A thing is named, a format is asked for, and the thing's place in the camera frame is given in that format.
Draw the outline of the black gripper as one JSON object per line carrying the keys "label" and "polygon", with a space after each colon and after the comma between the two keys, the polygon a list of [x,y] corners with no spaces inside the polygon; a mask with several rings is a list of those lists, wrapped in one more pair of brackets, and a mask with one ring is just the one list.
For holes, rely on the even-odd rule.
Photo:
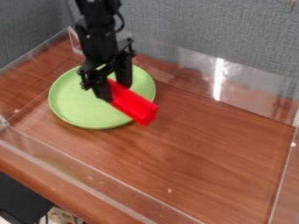
{"label": "black gripper", "polygon": [[79,67],[80,86],[86,91],[91,89],[100,100],[112,102],[110,74],[116,74],[116,82],[126,88],[132,86],[134,40],[118,41],[114,26],[90,27],[83,20],[76,23],[75,30],[86,57]]}

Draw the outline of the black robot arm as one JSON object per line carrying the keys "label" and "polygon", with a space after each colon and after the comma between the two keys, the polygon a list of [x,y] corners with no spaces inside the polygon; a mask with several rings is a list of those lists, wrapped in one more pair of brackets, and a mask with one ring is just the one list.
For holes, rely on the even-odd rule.
{"label": "black robot arm", "polygon": [[80,86],[92,89],[95,96],[112,102],[112,89],[108,76],[116,75],[116,82],[131,88],[134,81],[132,48],[134,40],[118,41],[124,30],[126,20],[119,11],[120,0],[75,0],[83,18],[75,24],[80,48],[86,60],[79,67]]}

